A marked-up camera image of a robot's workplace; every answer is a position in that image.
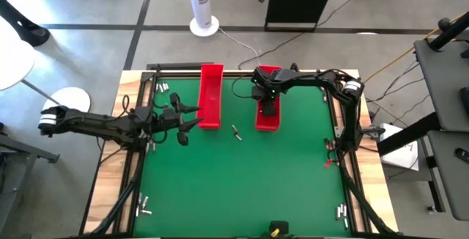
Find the yellow object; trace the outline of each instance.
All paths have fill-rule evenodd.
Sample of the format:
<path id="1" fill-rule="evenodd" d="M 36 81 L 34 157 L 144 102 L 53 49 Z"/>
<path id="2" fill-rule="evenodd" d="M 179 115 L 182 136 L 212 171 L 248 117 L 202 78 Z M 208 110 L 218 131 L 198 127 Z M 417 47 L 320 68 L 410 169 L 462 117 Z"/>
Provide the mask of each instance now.
<path id="1" fill-rule="evenodd" d="M 466 12 L 462 13 L 461 15 L 458 15 L 455 19 L 451 20 L 452 23 L 454 23 L 456 20 L 460 19 Z M 439 29 L 436 28 L 436 29 L 433 29 L 430 33 L 426 34 L 426 36 L 422 39 L 422 40 L 425 40 L 427 39 L 429 36 L 431 36 L 432 34 L 434 34 L 435 32 L 437 32 Z M 364 81 L 364 83 L 366 83 L 367 81 L 371 80 L 373 77 L 375 77 L 378 73 L 380 73 L 381 71 L 385 70 L 386 68 L 390 67 L 392 64 L 396 63 L 397 61 L 399 61 L 402 57 L 404 57 L 405 55 L 409 54 L 410 52 L 413 51 L 413 47 L 412 48 L 409 48 L 409 50 L 405 51 L 401 56 L 398 56 L 397 58 L 395 58 L 395 60 L 389 62 L 388 64 L 386 64 L 384 67 L 381 67 L 377 72 L 371 74 L 368 78 L 366 78 L 366 80 Z"/>
<path id="2" fill-rule="evenodd" d="M 273 238 L 276 238 L 277 235 L 279 234 L 280 230 L 279 229 L 276 229 L 275 231 L 271 232 L 270 233 L 270 236 L 273 237 Z"/>

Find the red object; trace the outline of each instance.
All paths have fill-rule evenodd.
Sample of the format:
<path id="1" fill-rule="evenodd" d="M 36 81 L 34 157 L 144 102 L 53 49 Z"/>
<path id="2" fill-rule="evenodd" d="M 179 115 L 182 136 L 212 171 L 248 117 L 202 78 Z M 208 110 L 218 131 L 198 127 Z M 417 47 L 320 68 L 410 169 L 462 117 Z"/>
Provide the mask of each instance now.
<path id="1" fill-rule="evenodd" d="M 204 118 L 199 127 L 203 129 L 220 128 L 221 120 L 221 82 L 222 64 L 202 64 L 200 75 L 199 107 L 197 118 Z"/>
<path id="2" fill-rule="evenodd" d="M 332 164 L 332 159 L 329 159 L 328 162 L 324 165 L 324 167 L 329 167 Z"/>
<path id="3" fill-rule="evenodd" d="M 279 70 L 281 67 L 279 66 L 266 66 L 261 65 L 262 68 L 267 73 L 272 73 L 274 70 Z M 273 103 L 276 109 L 276 115 L 273 116 L 265 116 L 262 114 L 262 104 L 258 101 L 257 102 L 257 110 L 256 110 L 256 130 L 264 130 L 264 131 L 276 131 L 280 126 L 280 97 L 277 97 Z"/>

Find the wooden table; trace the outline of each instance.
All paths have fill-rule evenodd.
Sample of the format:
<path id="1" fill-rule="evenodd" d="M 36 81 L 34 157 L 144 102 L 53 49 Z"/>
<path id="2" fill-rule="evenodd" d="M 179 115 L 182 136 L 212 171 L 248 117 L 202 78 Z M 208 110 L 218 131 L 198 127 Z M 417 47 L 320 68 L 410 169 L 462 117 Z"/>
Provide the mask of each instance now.
<path id="1" fill-rule="evenodd" d="M 178 70 L 168 70 L 168 72 L 176 73 Z M 352 76 L 358 76 L 357 70 L 345 70 Z M 117 116 L 122 112 L 122 98 L 124 95 L 130 97 L 130 108 L 136 104 L 137 94 L 139 92 L 140 79 L 143 71 L 130 70 L 122 73 L 119 89 L 117 91 L 116 100 L 114 103 L 114 109 L 112 111 L 113 116 Z M 147 99 L 149 88 L 145 89 L 144 99 Z M 366 101 L 363 96 L 361 101 L 361 118 L 360 123 L 362 127 L 371 125 L 371 120 L 368 115 L 368 108 Z M 339 104 L 334 104 L 336 108 L 336 117 L 338 124 L 343 124 L 341 118 L 341 112 L 339 110 Z M 376 142 L 370 138 L 363 137 L 361 146 L 367 147 L 372 150 L 376 150 Z M 107 141 L 104 147 L 102 158 L 105 158 L 113 151 L 119 149 L 118 145 L 112 141 Z M 360 169 L 361 181 L 363 191 L 369 204 L 374 208 L 376 213 L 382 220 L 394 231 L 398 231 L 396 219 L 394 217 L 394 211 L 391 204 L 391 198 L 389 197 L 388 186 L 385 181 L 385 175 L 381 166 L 380 156 L 377 152 L 365 150 L 360 148 L 356 152 L 357 162 Z M 96 228 L 104 217 L 108 214 L 114 203 L 119 196 L 119 188 L 122 180 L 122 171 L 124 168 L 124 161 L 126 158 L 126 151 L 118 152 L 116 155 L 108 159 L 102 166 L 99 167 L 96 174 L 94 185 L 92 186 L 92 194 L 90 196 L 89 207 L 85 212 L 84 223 L 82 226 L 83 232 L 91 232 Z M 136 165 L 138 159 L 137 155 L 132 157 L 133 166 Z M 350 157 L 346 157 L 347 169 L 353 177 L 351 170 Z M 364 231 L 363 222 L 361 221 L 361 209 L 356 201 L 355 197 L 352 196 L 352 202 L 354 207 L 355 218 L 357 222 L 357 230 L 359 232 Z M 130 209 L 130 198 L 127 201 L 122 215 L 121 227 L 126 227 L 128 211 Z"/>

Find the white paper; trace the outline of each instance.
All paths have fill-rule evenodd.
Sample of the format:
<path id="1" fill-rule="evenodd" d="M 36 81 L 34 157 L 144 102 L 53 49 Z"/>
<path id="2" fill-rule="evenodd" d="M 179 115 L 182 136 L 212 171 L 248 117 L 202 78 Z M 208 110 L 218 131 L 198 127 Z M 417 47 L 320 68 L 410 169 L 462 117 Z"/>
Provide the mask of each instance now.
<path id="1" fill-rule="evenodd" d="M 389 125 L 386 123 L 381 124 L 380 127 L 386 130 L 386 132 L 380 136 L 380 141 L 402 130 L 402 128 L 398 128 L 394 125 Z M 418 145 L 417 141 L 413 141 L 399 148 L 398 150 L 394 150 L 393 152 L 382 156 L 381 161 L 383 163 L 388 163 L 394 166 L 400 166 L 406 169 L 409 169 L 411 167 L 410 169 L 418 171 L 418 162 L 414 164 L 414 162 L 416 162 L 417 157 Z"/>

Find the floor line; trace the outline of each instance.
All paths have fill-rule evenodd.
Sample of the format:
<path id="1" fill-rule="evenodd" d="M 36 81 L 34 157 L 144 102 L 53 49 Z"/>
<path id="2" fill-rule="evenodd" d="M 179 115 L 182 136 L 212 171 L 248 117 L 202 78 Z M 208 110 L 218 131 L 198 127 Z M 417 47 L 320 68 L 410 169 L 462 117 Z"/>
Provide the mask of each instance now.
<path id="1" fill-rule="evenodd" d="M 189 32 L 189 25 L 144 25 L 144 18 L 147 14 L 149 7 L 149 0 L 142 5 L 139 20 L 136 25 L 132 24 L 86 24 L 86 23 L 44 23 L 41 26 L 47 29 L 59 29 L 59 30 L 135 30 L 132 39 L 131 48 L 136 49 L 138 39 L 142 31 L 162 31 L 162 32 Z M 226 32 L 251 32 L 251 33 L 262 33 L 262 32 L 285 32 L 285 33 L 301 33 L 311 29 L 291 26 L 269 26 L 267 28 L 263 26 L 221 26 Z M 360 34 L 360 33 L 372 33 L 372 34 L 428 34 L 432 29 L 368 29 L 368 28 L 341 28 L 341 27 L 319 27 L 315 29 L 314 33 L 320 34 Z M 465 36 L 469 36 L 469 30 L 462 33 Z"/>
<path id="2" fill-rule="evenodd" d="M 127 53 L 127 57 L 125 58 L 123 70 L 130 70 L 132 68 L 133 58 L 135 57 L 137 45 L 139 44 L 141 30 L 143 29 L 150 1 L 151 0 L 144 0 L 141 5 L 139 19 L 137 20 L 137 25 L 133 33 L 132 40 L 130 41 L 129 51 Z"/>

